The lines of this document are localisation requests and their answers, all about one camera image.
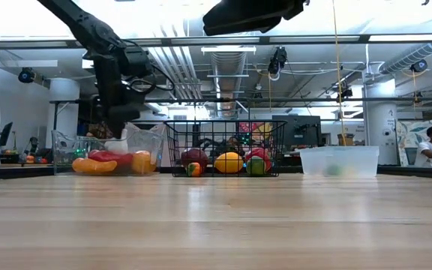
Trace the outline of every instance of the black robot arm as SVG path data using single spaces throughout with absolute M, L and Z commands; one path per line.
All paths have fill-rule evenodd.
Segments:
M 148 53 L 140 46 L 127 44 L 105 22 L 85 12 L 71 0 L 38 0 L 66 24 L 74 37 L 88 50 L 84 59 L 94 62 L 100 104 L 99 116 L 114 137 L 120 138 L 125 122 L 138 119 L 137 104 L 155 88 L 134 91 L 122 83 L 122 75 L 143 78 L 154 73 Z

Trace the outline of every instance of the green object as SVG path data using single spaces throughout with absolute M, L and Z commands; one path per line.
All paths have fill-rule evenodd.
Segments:
M 336 164 L 331 164 L 326 167 L 327 176 L 340 176 L 343 174 L 343 168 Z
M 263 176 L 266 173 L 266 162 L 261 157 L 253 156 L 246 162 L 246 172 L 252 176 Z

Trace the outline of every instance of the wooden table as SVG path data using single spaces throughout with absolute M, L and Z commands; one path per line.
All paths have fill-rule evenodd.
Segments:
M 432 178 L 4 180 L 1 269 L 432 270 Z

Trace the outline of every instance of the orange toy pepper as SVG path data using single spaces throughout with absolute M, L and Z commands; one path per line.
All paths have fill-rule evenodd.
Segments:
M 99 162 L 92 159 L 77 158 L 73 161 L 73 170 L 77 173 L 110 173 L 116 167 L 116 161 Z

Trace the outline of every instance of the laboratory room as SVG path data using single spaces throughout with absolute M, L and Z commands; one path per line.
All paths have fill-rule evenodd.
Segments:
M 0 0 L 0 269 L 432 269 L 432 0 Z

